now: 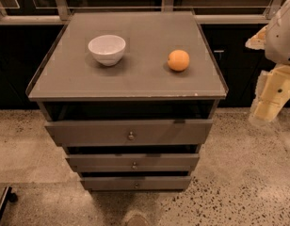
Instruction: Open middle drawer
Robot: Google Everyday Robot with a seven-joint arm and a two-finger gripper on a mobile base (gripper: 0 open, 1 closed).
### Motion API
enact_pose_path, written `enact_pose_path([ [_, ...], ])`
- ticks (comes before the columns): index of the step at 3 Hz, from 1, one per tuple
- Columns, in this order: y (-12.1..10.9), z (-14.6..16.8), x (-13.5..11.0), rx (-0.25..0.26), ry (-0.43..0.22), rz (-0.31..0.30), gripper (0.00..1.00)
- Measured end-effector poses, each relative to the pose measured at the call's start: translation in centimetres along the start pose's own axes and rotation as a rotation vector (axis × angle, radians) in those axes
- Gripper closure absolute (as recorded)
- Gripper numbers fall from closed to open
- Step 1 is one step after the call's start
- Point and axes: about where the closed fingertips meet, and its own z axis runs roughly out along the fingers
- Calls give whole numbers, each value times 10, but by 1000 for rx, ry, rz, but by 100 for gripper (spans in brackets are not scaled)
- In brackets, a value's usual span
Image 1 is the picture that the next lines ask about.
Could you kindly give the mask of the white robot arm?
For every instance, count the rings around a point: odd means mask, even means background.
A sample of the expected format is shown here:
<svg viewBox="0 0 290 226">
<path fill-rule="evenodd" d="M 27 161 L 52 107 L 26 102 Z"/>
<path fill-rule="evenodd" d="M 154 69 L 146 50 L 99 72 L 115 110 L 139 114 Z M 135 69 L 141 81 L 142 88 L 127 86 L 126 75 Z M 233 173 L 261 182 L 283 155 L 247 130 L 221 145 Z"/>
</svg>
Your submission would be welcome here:
<svg viewBox="0 0 290 226">
<path fill-rule="evenodd" d="M 290 99 L 290 0 L 245 46 L 264 50 L 266 58 L 275 63 L 270 72 L 261 71 L 250 108 L 253 121 L 271 122 Z"/>
</svg>

